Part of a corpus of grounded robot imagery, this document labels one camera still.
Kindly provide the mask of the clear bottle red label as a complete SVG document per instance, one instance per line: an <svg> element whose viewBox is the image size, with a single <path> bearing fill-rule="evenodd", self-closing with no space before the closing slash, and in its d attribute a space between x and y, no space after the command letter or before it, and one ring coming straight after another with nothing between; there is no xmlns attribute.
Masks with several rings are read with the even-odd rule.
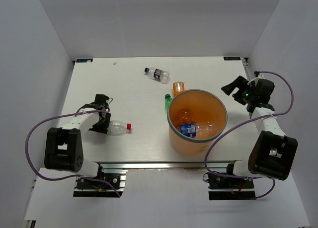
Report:
<svg viewBox="0 0 318 228"><path fill-rule="evenodd" d="M131 132L132 124L124 123L118 120L111 120L108 128L108 133L112 136L121 136Z"/></svg>

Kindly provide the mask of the orange juice bottle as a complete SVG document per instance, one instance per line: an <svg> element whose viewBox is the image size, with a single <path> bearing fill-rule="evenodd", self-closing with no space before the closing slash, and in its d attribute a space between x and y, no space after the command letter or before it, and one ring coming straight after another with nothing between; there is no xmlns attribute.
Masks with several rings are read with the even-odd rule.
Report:
<svg viewBox="0 0 318 228"><path fill-rule="evenodd" d="M179 111L180 124L189 124L192 122L193 113L188 108L183 108Z"/></svg>

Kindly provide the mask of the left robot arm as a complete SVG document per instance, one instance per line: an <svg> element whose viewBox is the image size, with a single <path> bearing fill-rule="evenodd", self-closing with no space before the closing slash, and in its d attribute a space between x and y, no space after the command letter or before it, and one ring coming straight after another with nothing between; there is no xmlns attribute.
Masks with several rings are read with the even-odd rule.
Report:
<svg viewBox="0 0 318 228"><path fill-rule="evenodd" d="M88 177L95 188L105 182L99 164L83 155L81 136L87 131L107 134L111 114L109 97L97 94L94 102L85 104L76 116L60 128L50 128L47 133L44 165L46 169L70 171Z"/></svg>

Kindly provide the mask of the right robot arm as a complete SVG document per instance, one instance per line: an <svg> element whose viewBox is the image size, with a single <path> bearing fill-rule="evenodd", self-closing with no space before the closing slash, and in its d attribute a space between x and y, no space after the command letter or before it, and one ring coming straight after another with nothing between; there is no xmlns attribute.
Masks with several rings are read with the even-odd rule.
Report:
<svg viewBox="0 0 318 228"><path fill-rule="evenodd" d="M229 187L235 188L241 184L243 176L278 180L286 180L289 176L298 142L282 131L274 116L274 108L268 103L274 87L273 82L258 79L241 95L259 136L249 159L235 161L233 170L224 175Z"/></svg>

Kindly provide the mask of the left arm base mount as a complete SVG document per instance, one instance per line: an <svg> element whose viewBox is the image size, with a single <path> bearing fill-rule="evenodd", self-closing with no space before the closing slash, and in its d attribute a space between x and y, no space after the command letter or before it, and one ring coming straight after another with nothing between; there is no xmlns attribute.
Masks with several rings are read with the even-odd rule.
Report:
<svg viewBox="0 0 318 228"><path fill-rule="evenodd" d="M95 181L78 178L75 182L74 197L119 198L124 191L127 170L103 169Z"/></svg>

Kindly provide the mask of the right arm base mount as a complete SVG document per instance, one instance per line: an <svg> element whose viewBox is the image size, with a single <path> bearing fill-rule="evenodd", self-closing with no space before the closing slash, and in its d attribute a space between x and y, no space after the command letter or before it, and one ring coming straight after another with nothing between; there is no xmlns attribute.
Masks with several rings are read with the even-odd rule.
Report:
<svg viewBox="0 0 318 228"><path fill-rule="evenodd" d="M207 174L210 201L255 200L254 183L251 180L225 178Z"/></svg>

